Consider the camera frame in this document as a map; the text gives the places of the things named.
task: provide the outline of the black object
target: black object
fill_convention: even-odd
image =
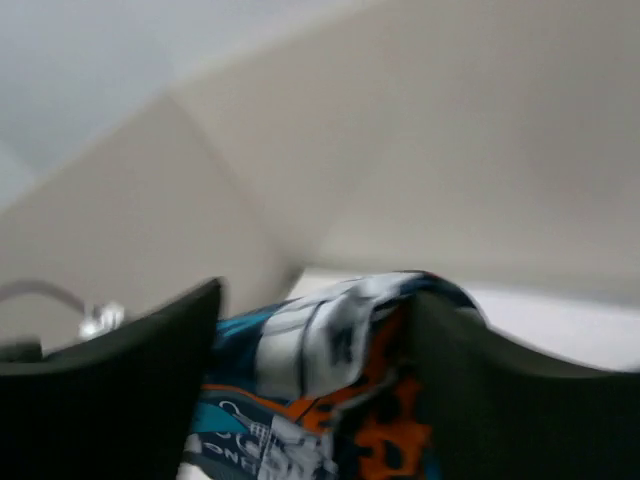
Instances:
[[[444,480],[640,478],[640,375],[544,355],[428,293],[412,301]]]
[[[176,478],[219,303],[211,280],[40,362],[0,361],[0,478]]]

